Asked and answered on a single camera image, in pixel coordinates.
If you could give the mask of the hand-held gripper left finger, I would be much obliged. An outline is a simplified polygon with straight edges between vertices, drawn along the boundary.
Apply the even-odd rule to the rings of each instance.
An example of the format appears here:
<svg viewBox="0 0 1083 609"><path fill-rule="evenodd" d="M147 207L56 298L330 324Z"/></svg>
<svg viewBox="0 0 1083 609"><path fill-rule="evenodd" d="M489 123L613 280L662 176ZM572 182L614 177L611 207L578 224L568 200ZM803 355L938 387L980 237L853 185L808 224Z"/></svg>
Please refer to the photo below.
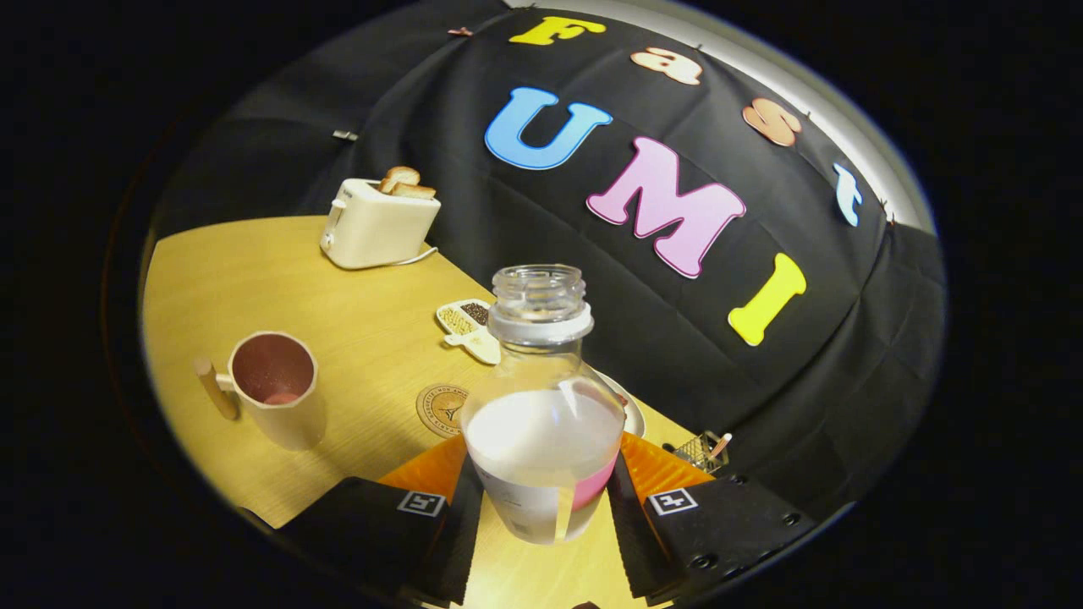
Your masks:
<svg viewBox="0 0 1083 609"><path fill-rule="evenodd" d="M481 506L454 436L378 480L342 479L280 527L242 513L293 554L319 606L461 606Z"/></svg>

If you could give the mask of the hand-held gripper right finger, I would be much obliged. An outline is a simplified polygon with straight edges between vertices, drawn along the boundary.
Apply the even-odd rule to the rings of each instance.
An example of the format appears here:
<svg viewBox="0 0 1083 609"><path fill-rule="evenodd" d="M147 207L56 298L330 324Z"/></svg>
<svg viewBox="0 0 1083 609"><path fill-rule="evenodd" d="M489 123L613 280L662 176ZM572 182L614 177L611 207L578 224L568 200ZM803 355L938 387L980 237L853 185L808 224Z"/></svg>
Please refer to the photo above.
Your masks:
<svg viewBox="0 0 1083 609"><path fill-rule="evenodd" d="M651 606L734 589L817 529L751 477L715 477L631 433L606 493L631 594Z"/></svg>

